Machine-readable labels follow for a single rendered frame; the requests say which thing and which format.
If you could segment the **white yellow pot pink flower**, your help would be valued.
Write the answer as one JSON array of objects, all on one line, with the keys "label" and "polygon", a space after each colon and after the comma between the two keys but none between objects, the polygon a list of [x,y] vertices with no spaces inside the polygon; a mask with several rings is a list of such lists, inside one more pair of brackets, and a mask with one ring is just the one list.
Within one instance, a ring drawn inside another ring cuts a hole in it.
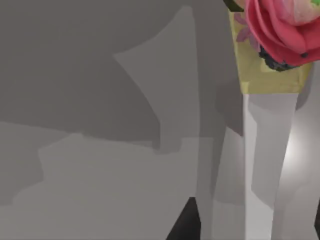
[{"label": "white yellow pot pink flower", "polygon": [[317,0],[213,0],[220,30],[217,103],[240,156],[222,154],[214,240],[271,240],[298,105],[320,69]]}]

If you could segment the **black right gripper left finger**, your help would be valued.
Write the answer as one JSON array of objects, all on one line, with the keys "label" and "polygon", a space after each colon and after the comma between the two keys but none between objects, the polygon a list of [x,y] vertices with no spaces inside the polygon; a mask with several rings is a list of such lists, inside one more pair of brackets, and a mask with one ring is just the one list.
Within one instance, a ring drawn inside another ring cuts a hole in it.
[{"label": "black right gripper left finger", "polygon": [[165,240],[200,240],[201,219],[195,197],[190,197]]}]

